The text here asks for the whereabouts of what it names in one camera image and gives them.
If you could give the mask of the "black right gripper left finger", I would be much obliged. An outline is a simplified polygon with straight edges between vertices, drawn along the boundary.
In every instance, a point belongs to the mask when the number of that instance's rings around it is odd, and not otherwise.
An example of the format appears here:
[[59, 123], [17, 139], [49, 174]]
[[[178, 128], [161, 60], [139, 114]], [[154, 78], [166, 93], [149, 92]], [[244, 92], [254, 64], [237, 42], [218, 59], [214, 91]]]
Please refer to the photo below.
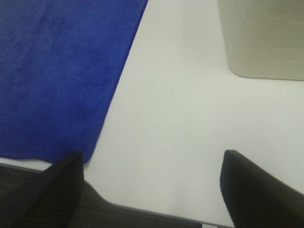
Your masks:
[[70, 152], [0, 199], [2, 228], [67, 228], [84, 186], [82, 152]]

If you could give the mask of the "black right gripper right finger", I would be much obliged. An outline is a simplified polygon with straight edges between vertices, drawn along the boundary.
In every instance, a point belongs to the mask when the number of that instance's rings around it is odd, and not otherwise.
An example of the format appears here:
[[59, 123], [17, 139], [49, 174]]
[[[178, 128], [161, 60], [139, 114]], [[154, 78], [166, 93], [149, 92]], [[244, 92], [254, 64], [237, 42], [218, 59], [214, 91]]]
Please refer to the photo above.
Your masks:
[[235, 150], [226, 150], [220, 190], [237, 228], [302, 228], [304, 196]]

